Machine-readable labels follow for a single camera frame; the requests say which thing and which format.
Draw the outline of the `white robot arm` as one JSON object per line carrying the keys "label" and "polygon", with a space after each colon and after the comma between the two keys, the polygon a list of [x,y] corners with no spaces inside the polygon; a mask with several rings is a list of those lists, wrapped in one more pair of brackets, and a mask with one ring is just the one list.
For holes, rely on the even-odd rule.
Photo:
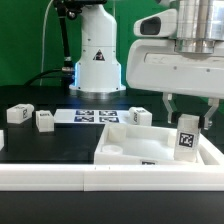
{"label": "white robot arm", "polygon": [[[133,25],[126,81],[135,89],[161,92],[168,121],[181,113],[174,94],[201,96],[210,109],[224,99],[224,0],[154,0],[166,9]],[[53,0],[59,17],[69,90],[86,98],[106,98],[125,89],[116,59],[117,23],[104,9],[107,0]]]}

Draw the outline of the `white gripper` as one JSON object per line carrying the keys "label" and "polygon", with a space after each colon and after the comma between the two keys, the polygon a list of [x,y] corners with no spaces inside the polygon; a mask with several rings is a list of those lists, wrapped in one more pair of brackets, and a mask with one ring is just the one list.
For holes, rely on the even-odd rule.
{"label": "white gripper", "polygon": [[208,97],[204,115],[208,130],[219,99],[224,99],[224,43],[216,43],[214,53],[208,55],[177,53],[174,47],[175,42],[167,39],[135,41],[128,55],[127,83],[131,88],[164,92],[169,123],[175,123],[177,115],[172,93]]}

